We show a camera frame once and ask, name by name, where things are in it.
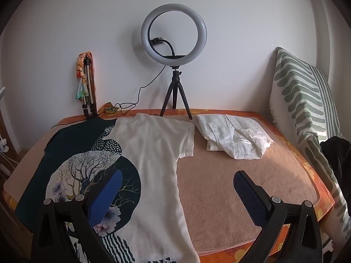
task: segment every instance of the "green striped blanket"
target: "green striped blanket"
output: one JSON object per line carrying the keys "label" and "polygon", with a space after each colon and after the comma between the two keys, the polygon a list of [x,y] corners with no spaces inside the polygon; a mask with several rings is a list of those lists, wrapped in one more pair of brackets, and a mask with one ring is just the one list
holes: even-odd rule
{"label": "green striped blanket", "polygon": [[328,80],[323,71],[278,48],[270,108],[280,132],[301,152],[331,192],[335,207],[324,226],[340,247],[351,234],[346,201],[320,142],[342,137]]}

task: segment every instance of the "black cable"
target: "black cable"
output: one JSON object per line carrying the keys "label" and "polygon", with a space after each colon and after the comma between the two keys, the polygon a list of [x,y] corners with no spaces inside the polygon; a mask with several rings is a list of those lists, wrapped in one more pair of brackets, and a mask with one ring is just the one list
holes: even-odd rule
{"label": "black cable", "polygon": [[171,51],[172,51],[172,56],[175,56],[175,53],[174,53],[174,50],[173,50],[173,47],[171,45],[170,42],[166,41],[165,39],[159,39],[159,41],[162,41],[162,42],[165,42],[169,45],[169,47],[171,48]]}
{"label": "black cable", "polygon": [[[148,85],[142,86],[142,87],[139,88],[138,101],[137,101],[136,103],[129,103],[129,102],[121,103],[121,104],[120,104],[120,103],[116,103],[113,107],[108,108],[108,109],[104,110],[102,113],[98,114],[98,117],[101,116],[104,112],[107,112],[108,110],[111,110],[111,109],[117,107],[117,105],[118,105],[118,108],[121,109],[121,114],[122,114],[123,116],[126,115],[127,113],[129,113],[129,111],[132,110],[132,109],[134,109],[134,108],[136,107],[136,105],[139,103],[139,100],[140,100],[140,91],[141,91],[141,89],[146,88],[146,87],[148,87],[149,85],[151,85],[151,83],[154,82],[154,81],[157,79],[157,77],[161,75],[161,73],[163,72],[163,70],[164,70],[165,68],[166,68],[166,66],[163,66],[163,68],[162,68],[162,70],[160,71],[160,73],[157,74],[157,76],[156,76],[155,78],[153,78],[153,80],[152,80],[150,83],[148,83]],[[82,121],[84,121],[84,120],[81,119],[81,120],[79,120],[79,121],[74,121],[74,122],[70,122],[70,123],[56,124],[56,125],[53,125],[51,128],[53,128],[53,127],[55,127],[55,126],[58,126],[58,125],[66,125],[66,124],[78,123],[78,122],[82,122]]]}
{"label": "black cable", "polygon": [[79,121],[74,121],[74,122],[70,122],[70,123],[59,123],[59,124],[53,125],[51,128],[58,126],[58,125],[66,125],[66,124],[78,123],[78,122],[83,122],[83,121],[85,121],[85,119],[81,119]]}

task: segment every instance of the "ring light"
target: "ring light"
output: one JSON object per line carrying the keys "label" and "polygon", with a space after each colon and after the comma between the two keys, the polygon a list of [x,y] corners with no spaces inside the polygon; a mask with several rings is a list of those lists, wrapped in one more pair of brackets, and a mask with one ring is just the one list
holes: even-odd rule
{"label": "ring light", "polygon": [[[178,11],[188,15],[193,20],[197,28],[198,39],[196,41],[196,45],[193,50],[185,56],[176,56],[175,58],[162,56],[150,44],[150,29],[153,22],[158,16],[170,11]],[[166,4],[154,9],[150,14],[148,14],[144,20],[143,26],[141,27],[141,41],[147,54],[156,62],[167,66],[181,66],[193,61],[204,49],[206,39],[207,30],[204,20],[193,9],[181,4]]]}

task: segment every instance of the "power strip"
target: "power strip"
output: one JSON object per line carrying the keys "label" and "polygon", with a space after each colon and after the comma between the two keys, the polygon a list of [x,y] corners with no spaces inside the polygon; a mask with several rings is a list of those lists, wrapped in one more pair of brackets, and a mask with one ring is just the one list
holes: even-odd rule
{"label": "power strip", "polygon": [[8,151],[8,146],[6,144],[7,144],[6,139],[0,140],[0,152],[7,152]]}

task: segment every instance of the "tripod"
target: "tripod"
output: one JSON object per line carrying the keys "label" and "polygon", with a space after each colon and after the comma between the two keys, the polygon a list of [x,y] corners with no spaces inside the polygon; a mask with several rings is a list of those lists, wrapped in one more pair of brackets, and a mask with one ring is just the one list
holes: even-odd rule
{"label": "tripod", "polygon": [[183,103],[184,103],[186,112],[188,113],[188,117],[189,117],[189,119],[193,119],[193,117],[190,113],[188,102],[187,102],[186,97],[185,97],[183,86],[180,83],[179,75],[181,75],[181,71],[177,70],[177,69],[179,69],[179,66],[172,66],[172,69],[173,69],[172,82],[168,88],[166,98],[165,98],[165,101],[164,101],[162,109],[161,109],[160,116],[163,117],[163,114],[165,113],[166,106],[167,106],[168,101],[171,97],[172,90],[173,90],[173,109],[177,108],[177,94],[178,94],[178,89],[179,89],[179,93],[181,95],[181,98],[183,99]]}

